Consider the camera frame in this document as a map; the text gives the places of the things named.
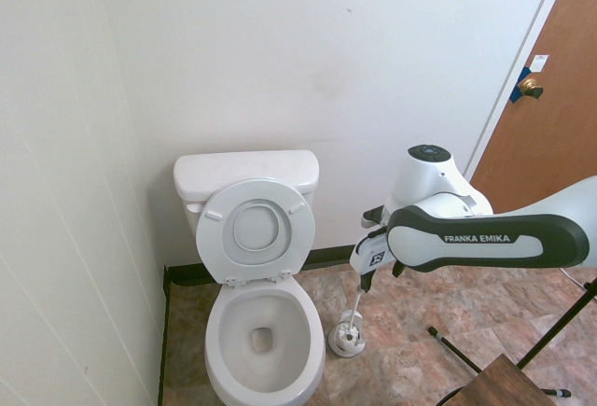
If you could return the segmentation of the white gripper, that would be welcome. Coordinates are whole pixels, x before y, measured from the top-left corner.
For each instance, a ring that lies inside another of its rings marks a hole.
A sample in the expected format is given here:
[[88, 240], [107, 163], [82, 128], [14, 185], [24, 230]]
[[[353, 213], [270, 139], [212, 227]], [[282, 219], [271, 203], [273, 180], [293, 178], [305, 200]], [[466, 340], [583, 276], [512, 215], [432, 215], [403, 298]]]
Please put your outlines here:
[[[390, 262], [387, 231], [372, 231], [362, 238], [350, 256], [350, 265], [360, 276], [359, 291], [368, 293], [375, 270]], [[404, 265], [396, 261], [392, 270], [394, 278], [404, 271]]]

